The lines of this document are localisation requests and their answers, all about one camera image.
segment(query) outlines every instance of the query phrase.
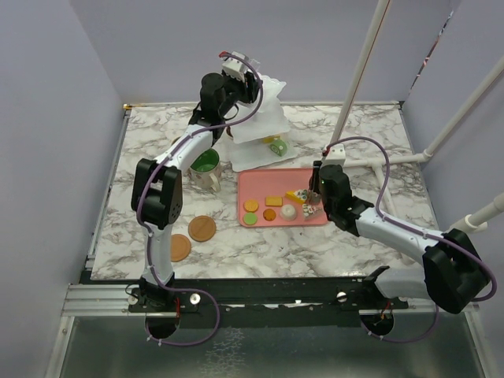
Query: cup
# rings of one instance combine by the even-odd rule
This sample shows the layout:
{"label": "cup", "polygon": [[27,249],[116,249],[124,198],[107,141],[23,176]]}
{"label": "cup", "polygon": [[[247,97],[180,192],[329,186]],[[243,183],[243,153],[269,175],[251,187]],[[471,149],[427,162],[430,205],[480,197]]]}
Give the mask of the cup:
{"label": "cup", "polygon": [[201,189],[221,191],[221,159],[213,148],[199,155],[189,169],[191,178]]}

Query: cheese wedge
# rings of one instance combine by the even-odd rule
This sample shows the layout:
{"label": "cheese wedge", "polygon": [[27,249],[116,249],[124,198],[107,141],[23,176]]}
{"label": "cheese wedge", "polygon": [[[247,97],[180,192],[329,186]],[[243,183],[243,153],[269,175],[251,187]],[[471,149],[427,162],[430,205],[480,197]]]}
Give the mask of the cheese wedge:
{"label": "cheese wedge", "polygon": [[299,189],[297,191],[288,191],[285,198],[291,199],[294,202],[303,204],[308,198],[308,191],[306,189]]}

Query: small figurine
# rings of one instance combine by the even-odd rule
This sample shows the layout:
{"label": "small figurine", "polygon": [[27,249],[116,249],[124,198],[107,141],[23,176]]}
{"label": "small figurine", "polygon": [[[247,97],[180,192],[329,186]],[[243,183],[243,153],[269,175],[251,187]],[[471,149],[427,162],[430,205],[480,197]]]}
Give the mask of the small figurine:
{"label": "small figurine", "polygon": [[306,203],[302,206],[302,215],[305,217],[305,221],[318,217],[322,212],[323,209],[321,207],[308,205]]}

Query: white pole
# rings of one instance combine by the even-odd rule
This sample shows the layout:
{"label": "white pole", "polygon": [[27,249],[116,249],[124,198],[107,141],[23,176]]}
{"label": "white pole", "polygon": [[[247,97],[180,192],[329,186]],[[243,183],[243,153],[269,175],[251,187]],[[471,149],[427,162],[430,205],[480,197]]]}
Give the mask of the white pole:
{"label": "white pole", "polygon": [[378,33],[383,26],[387,11],[390,9],[391,1],[392,0],[378,0],[375,13],[372,15],[368,33],[365,36],[361,55],[359,56],[357,66],[355,67],[354,78],[352,79],[352,83],[350,84],[350,88],[348,89],[345,102],[343,103],[343,107],[341,108],[341,112],[339,113],[338,122],[336,123],[334,133],[332,134],[331,143],[338,140],[341,136],[341,133],[343,132],[343,128],[345,127],[345,123],[348,119],[348,114],[350,113],[350,109],[354,104],[357,89],[361,84],[362,76],[364,75],[366,65],[368,64],[369,56],[371,55],[372,49],[375,46],[376,37],[378,36]]}
{"label": "white pole", "polygon": [[448,140],[450,133],[457,126],[458,122],[465,116],[474,104],[480,99],[480,97],[487,91],[487,89],[498,79],[504,71],[504,56],[500,58],[494,68],[488,73],[488,75],[483,79],[478,88],[465,100],[464,104],[455,113],[453,117],[448,121],[444,129],[436,136],[434,141],[424,150],[424,155],[427,158],[431,158],[438,147]]}
{"label": "white pole", "polygon": [[[427,161],[427,159],[423,154],[391,156],[389,160],[391,164],[425,163]],[[371,157],[368,159],[346,160],[343,167],[344,168],[373,167],[374,165],[385,165],[385,158],[380,156],[380,157]]]}
{"label": "white pole", "polygon": [[483,231],[487,228],[487,222],[491,218],[497,217],[500,213],[504,213],[504,193],[495,197],[494,201],[486,205],[483,209],[452,224],[450,228],[456,228],[463,232]]}

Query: orange cookie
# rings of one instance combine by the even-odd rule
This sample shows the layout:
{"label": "orange cookie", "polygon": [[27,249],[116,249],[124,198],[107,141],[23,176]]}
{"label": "orange cookie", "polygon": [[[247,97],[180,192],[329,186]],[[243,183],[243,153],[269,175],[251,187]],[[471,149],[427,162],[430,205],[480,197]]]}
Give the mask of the orange cookie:
{"label": "orange cookie", "polygon": [[243,203],[243,208],[249,213],[255,213],[259,209],[259,201],[247,199],[245,203]]}
{"label": "orange cookie", "polygon": [[265,212],[262,214],[262,216],[267,220],[267,221],[274,221],[276,218],[276,213],[275,210],[273,209],[266,209]]}

